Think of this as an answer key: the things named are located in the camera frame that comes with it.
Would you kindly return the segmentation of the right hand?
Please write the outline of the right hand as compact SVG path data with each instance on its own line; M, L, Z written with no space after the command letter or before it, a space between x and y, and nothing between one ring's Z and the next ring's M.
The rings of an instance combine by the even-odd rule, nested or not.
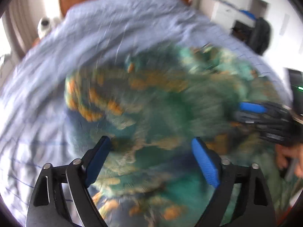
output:
M289 162L287 158L298 159L294 173L297 177L302 178L302 144L297 144L292 147L284 147L282 145L275 145L276 150L276 164L279 169L287 168Z

